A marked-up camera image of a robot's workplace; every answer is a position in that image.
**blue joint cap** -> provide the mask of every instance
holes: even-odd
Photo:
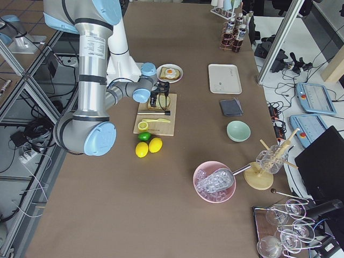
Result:
[[[15,15],[4,15],[1,17],[3,20],[5,20],[6,22],[9,23],[13,23],[13,22],[19,22],[19,18]]]
[[[152,76],[156,74],[156,68],[153,63],[144,63],[141,66],[141,73],[145,76]]]
[[[118,0],[92,0],[100,16],[110,25],[117,25],[122,19],[122,9]]]
[[[151,92],[147,89],[137,89],[133,93],[133,99],[139,103],[146,103],[151,96]]]
[[[50,15],[47,15],[45,12],[43,14],[44,14],[45,23],[50,28],[53,28],[58,31],[79,34],[79,31],[77,31],[77,29],[73,25],[70,25],[68,23],[65,23],[64,21],[58,20]]]
[[[0,40],[2,40],[6,46],[12,43],[12,39],[3,33],[0,33]]]
[[[98,124],[89,133],[84,144],[84,153],[89,156],[102,156],[107,153],[116,140],[116,128],[111,122]]]

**wooden cutting board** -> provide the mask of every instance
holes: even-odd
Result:
[[[170,97],[170,105],[167,109],[171,111],[171,115],[165,116],[165,115],[158,115],[158,114],[138,114],[136,116],[135,125],[134,125],[135,134],[141,133],[141,131],[139,131],[138,129],[138,123],[141,122],[142,119],[164,118],[164,119],[170,120],[171,123],[148,122],[147,132],[153,135],[162,135],[162,136],[174,135],[174,124],[175,124],[175,119],[176,119],[176,108],[177,108],[177,94],[169,94],[168,96]],[[138,111],[151,111],[151,109],[148,109],[148,103],[140,103]]]

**white desk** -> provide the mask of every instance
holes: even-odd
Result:
[[[282,22],[283,18],[280,17],[255,17],[255,24],[256,24],[256,31],[260,31],[261,37],[270,37],[273,34],[276,34],[277,29]],[[290,53],[294,52],[296,59],[299,60],[300,57],[303,57],[303,60],[305,63],[313,62],[315,56],[317,56],[320,53],[320,49],[318,48],[316,42],[312,38],[311,34],[309,33],[308,29],[306,28],[305,24],[303,23],[302,19],[298,18],[295,20],[291,31],[289,32],[284,44],[282,45],[282,49],[285,51],[285,54],[289,56],[288,59],[285,59],[285,61],[292,61],[290,58]],[[264,59],[262,58],[255,58],[256,59],[256,64],[258,66],[258,69],[261,69],[261,66],[264,63]],[[320,64],[324,63],[326,61],[325,57],[320,54],[313,66],[317,67]],[[337,94],[337,98],[342,96],[344,94],[344,89],[340,85],[339,82],[337,83],[325,83],[320,74],[322,71],[326,68],[327,63],[324,64],[310,79],[309,83],[316,83],[316,84],[322,84],[325,85],[327,89],[333,90]],[[300,76],[296,77],[295,81],[296,82],[305,82],[306,81],[306,74],[307,72],[302,72]],[[295,74],[293,71],[288,70],[285,75],[294,77],[297,74]],[[282,78],[282,72],[278,73],[272,73],[269,72],[267,76],[264,79],[263,86],[264,86],[264,92],[267,101],[269,102],[277,102],[277,101],[282,101],[284,105],[288,106],[288,103],[286,99],[283,96],[277,95],[275,93],[275,88],[277,88],[277,85],[282,82],[282,83],[293,83],[293,80],[284,80]],[[285,96],[289,101],[291,100],[291,107],[288,109],[285,109],[283,112],[284,117],[280,116],[280,119],[283,119],[286,122],[286,137],[288,137],[291,132],[292,128],[289,123],[289,116],[292,114],[302,114],[305,113],[304,110],[302,109],[299,100],[294,96],[294,90],[292,88],[288,88],[287,86],[282,87],[278,90],[279,93],[282,93],[286,90]],[[329,92],[332,100],[334,100],[334,93]],[[344,102],[335,102],[334,106],[337,111],[337,117],[344,117]],[[338,119],[338,118],[333,118],[329,116],[321,116],[324,122],[326,123],[327,126],[334,125],[337,130],[344,130],[344,120]],[[295,163],[294,159],[296,156],[298,156],[303,150],[304,147],[301,145],[299,140],[294,137],[292,140],[293,145],[295,147],[290,151],[289,153],[289,162]],[[288,168],[287,165],[285,165],[285,171],[288,177],[288,182],[290,189],[294,191],[297,195],[306,197],[306,198],[311,198],[309,195],[307,195],[306,189],[302,183],[301,176],[298,172],[297,169],[294,168]],[[332,256],[332,258],[337,258],[337,257],[344,257],[344,252],[342,250],[339,250],[335,255]]]

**black monitor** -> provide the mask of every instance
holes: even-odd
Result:
[[[316,205],[333,199],[344,202],[344,139],[331,126],[295,158],[307,192]],[[322,215],[344,249],[344,208]]]

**mint green bowl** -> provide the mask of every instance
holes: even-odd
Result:
[[[249,138],[251,130],[242,121],[232,121],[227,125],[227,135],[233,141],[242,142]]]

